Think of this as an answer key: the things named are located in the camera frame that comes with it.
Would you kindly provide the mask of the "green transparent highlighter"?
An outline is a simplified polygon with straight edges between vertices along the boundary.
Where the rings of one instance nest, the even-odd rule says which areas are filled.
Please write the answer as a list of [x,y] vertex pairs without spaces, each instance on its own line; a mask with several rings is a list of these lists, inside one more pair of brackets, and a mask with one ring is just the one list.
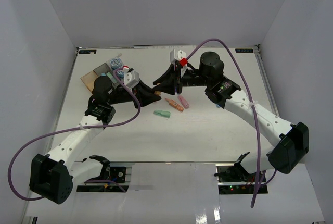
[[154,110],[153,113],[157,116],[164,117],[164,118],[170,118],[171,117],[171,113],[169,111]]

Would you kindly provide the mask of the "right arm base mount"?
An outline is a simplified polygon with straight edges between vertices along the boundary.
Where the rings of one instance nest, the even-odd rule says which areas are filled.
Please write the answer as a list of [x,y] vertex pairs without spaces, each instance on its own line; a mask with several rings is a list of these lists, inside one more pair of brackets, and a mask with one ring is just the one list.
[[254,173],[248,173],[244,168],[241,168],[240,163],[246,158],[250,152],[241,154],[238,159],[228,165],[227,163],[216,163],[216,172],[213,175],[217,179],[218,186],[224,186],[228,188],[240,187],[251,187],[255,183]]

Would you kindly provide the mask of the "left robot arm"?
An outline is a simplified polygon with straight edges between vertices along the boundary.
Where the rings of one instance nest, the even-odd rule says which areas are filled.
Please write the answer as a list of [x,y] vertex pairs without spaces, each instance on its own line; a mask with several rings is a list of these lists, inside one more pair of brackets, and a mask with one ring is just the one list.
[[62,204],[70,196],[74,184],[88,180],[106,181],[110,176],[110,161],[107,158],[91,155],[78,165],[78,156],[110,124],[116,113],[114,104],[133,102],[135,108],[139,108],[159,100],[161,96],[141,81],[130,89],[114,86],[109,77],[97,78],[78,129],[71,131],[46,155],[37,154],[33,158],[30,190]]

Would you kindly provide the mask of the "pink transparent highlighter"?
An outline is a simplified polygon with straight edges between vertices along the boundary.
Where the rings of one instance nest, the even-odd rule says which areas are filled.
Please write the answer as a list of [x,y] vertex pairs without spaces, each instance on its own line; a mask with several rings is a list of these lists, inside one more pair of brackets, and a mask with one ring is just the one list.
[[177,98],[184,108],[188,109],[190,107],[189,102],[182,95],[178,95]]

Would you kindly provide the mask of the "green capped highlighter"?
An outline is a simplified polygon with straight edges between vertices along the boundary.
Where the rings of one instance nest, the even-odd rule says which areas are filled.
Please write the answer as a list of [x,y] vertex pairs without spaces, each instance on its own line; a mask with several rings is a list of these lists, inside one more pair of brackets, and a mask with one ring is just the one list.
[[113,76],[112,73],[107,72],[107,73],[106,73],[106,76],[111,80],[111,82],[112,82],[113,84],[116,84],[116,83],[117,83],[117,80],[114,78],[114,76]]

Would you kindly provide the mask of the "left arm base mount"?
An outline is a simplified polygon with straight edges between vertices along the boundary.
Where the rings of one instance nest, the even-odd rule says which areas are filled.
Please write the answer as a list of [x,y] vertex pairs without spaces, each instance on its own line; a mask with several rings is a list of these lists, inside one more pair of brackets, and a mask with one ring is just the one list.
[[125,166],[114,165],[103,156],[92,155],[85,159],[76,179],[79,183],[105,183],[113,181],[124,183],[127,168]]

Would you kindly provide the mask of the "blue lidded jar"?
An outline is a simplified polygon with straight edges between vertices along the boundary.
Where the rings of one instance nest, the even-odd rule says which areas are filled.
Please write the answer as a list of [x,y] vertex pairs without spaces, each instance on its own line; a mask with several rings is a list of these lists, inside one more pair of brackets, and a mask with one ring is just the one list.
[[119,67],[123,66],[123,62],[119,57],[115,57],[109,61],[110,68],[112,70],[118,69]]
[[124,71],[122,69],[119,69],[116,71],[116,76],[119,78],[119,79],[123,79],[124,78]]

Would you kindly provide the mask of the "orange transparent highlighter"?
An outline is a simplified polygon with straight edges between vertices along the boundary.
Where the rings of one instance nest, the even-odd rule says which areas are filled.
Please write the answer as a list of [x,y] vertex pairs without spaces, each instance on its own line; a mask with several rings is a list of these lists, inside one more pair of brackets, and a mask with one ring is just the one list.
[[171,107],[175,108],[179,112],[183,112],[184,111],[184,108],[181,105],[179,105],[177,102],[175,102],[174,100],[169,99],[169,98],[165,98],[165,100],[168,102],[168,104]]

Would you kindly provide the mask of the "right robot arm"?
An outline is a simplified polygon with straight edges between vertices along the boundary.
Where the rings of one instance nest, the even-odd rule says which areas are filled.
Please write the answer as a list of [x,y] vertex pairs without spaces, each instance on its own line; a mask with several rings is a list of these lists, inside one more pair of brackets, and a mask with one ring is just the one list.
[[235,114],[264,136],[271,148],[255,155],[246,152],[235,162],[235,176],[242,182],[253,177],[258,168],[276,169],[289,174],[309,152],[309,129],[279,118],[250,97],[224,75],[224,63],[216,52],[205,52],[194,69],[183,51],[170,53],[170,66],[153,82],[153,89],[170,95],[181,94],[184,87],[204,86],[205,95],[214,104]]

